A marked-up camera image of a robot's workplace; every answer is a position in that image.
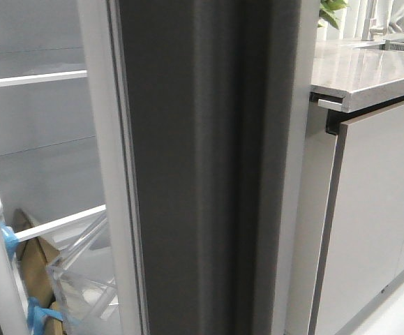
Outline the grey cabinet door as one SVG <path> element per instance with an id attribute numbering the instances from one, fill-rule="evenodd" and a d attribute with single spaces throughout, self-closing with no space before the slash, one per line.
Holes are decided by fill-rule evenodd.
<path id="1" fill-rule="evenodd" d="M 401 101 L 339 124 L 309 333 L 338 333 L 379 295 L 403 242 Z"/>

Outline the green potted plant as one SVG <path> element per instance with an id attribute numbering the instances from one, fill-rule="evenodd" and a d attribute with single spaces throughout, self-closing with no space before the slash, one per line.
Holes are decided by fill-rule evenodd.
<path id="1" fill-rule="evenodd" d="M 323 20 L 339 30 L 336 11 L 347 7 L 348 2 L 346 0 L 320 0 L 319 20 Z"/>

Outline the clear plastic fridge drawer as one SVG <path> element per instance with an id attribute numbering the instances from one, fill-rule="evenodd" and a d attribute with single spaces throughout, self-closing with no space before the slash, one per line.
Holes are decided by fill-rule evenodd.
<path id="1" fill-rule="evenodd" d="M 107 214 L 47 265 L 67 334 L 122 334 Z"/>

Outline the upper white fridge shelf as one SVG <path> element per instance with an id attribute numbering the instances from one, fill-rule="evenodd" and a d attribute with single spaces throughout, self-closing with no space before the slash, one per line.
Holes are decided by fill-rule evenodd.
<path id="1" fill-rule="evenodd" d="M 66 71 L 60 73 L 45 73 L 37 75 L 24 75 L 18 77 L 0 78 L 1 87 L 11 87 L 24 84 L 36 84 L 43 82 L 53 82 L 60 80 L 79 79 L 87 76 L 86 70 Z"/>

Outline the white fridge shelf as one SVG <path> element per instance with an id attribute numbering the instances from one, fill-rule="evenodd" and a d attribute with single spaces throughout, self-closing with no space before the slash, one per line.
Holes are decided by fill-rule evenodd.
<path id="1" fill-rule="evenodd" d="M 39 226 L 16 232 L 15 236 L 19 242 L 26 241 L 31 238 L 39 237 L 41 235 L 64 229 L 70 225 L 75 225 L 82 222 L 89 222 L 91 218 L 101 215 L 106 210 L 106 205 L 93 207 L 85 211 L 72 214 L 63 218 L 59 218 Z"/>
<path id="2" fill-rule="evenodd" d="M 43 82 L 53 82 L 60 80 L 79 79 L 87 76 L 86 70 L 66 71 L 60 73 L 45 73 L 37 75 L 24 75 L 18 77 L 0 78 L 1 87 L 11 87 L 24 84 L 36 84 Z"/>

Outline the lower white fridge shelf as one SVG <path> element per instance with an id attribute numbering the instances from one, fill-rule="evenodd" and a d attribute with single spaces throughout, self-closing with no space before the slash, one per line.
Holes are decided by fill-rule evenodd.
<path id="1" fill-rule="evenodd" d="M 101 215 L 106 210 L 106 205 L 93 207 L 85 211 L 72 214 L 63 218 L 59 218 L 39 226 L 16 232 L 15 236 L 19 242 L 26 241 L 31 238 L 39 237 L 41 235 L 64 229 L 70 225 L 75 225 L 82 222 L 89 222 L 91 218 Z"/>

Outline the grey stone countertop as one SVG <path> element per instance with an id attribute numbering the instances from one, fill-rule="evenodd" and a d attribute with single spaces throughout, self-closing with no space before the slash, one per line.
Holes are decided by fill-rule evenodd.
<path id="1" fill-rule="evenodd" d="M 331 101 L 328 107 L 351 113 L 404 96 L 404 51 L 386 50 L 387 41 L 404 33 L 376 38 L 316 42 L 311 93 Z"/>

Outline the dark grey fridge door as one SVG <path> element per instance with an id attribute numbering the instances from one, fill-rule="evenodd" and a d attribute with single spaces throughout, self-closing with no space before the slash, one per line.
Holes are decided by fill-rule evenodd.
<path id="1" fill-rule="evenodd" d="M 148 334 L 283 334 L 318 1 L 113 1 Z"/>

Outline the brown cardboard piece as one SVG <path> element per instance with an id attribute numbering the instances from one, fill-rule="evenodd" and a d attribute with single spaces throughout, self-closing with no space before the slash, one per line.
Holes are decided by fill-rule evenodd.
<path id="1" fill-rule="evenodd" d="M 13 213 L 13 228 L 16 232 L 33 228 L 32 220 L 21 209 Z M 16 257 L 21 266 L 22 280 L 29 297 L 37 299 L 40 308 L 59 311 L 46 266 L 58 256 L 59 251 L 42 237 L 33 237 L 19 243 Z M 66 334 L 63 322 L 49 315 L 36 316 L 41 321 L 40 334 Z"/>

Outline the blue tape strip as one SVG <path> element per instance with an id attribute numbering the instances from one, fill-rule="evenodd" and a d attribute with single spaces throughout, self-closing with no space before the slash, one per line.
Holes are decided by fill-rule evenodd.
<path id="1" fill-rule="evenodd" d="M 43 308 L 37 298 L 28 298 L 27 327 L 33 335 L 43 335 L 45 333 L 45 322 L 48 318 L 63 322 L 63 315 L 60 311 L 50 308 Z"/>
<path id="2" fill-rule="evenodd" d="M 0 229 L 8 259 L 11 261 L 18 247 L 19 239 L 16 237 L 13 229 L 10 226 L 7 226 L 4 222 L 0 222 Z"/>

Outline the lower blue tape strip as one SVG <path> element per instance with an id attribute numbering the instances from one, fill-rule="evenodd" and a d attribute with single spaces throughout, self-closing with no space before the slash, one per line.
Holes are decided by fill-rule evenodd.
<path id="1" fill-rule="evenodd" d="M 63 322 L 63 315 L 60 311 L 50 308 L 43 308 L 37 298 L 28 298 L 27 327 L 33 335 L 43 335 L 45 333 L 45 322 L 48 318 Z"/>

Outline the white fridge interior body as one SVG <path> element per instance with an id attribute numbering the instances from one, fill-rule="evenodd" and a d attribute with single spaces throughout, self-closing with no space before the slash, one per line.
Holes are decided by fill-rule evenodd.
<path id="1" fill-rule="evenodd" d="M 146 334 L 119 4 L 0 1 L 0 78 L 75 70 L 0 88 L 0 222 L 16 233 L 16 209 L 36 227 L 105 204 L 122 334 Z M 99 216 L 40 237 L 60 252 Z M 32 334 L 28 298 L 0 229 L 0 334 Z"/>

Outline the steel kitchen faucet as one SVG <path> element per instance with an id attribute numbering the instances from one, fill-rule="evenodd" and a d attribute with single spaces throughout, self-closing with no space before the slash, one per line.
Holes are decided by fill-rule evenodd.
<path id="1" fill-rule="evenodd" d="M 366 15 L 361 33 L 361 41 L 374 41 L 375 36 L 386 34 L 387 28 L 377 24 L 375 17 L 377 0 L 368 0 L 366 4 Z"/>

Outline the upper blue tape strip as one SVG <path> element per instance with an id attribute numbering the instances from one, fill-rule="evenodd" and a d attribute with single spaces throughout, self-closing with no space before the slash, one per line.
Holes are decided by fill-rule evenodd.
<path id="1" fill-rule="evenodd" d="M 4 222 L 0 222 L 0 229 L 8 259 L 11 261 L 18 247 L 19 239 L 16 237 L 13 229 L 10 226 L 7 226 Z"/>

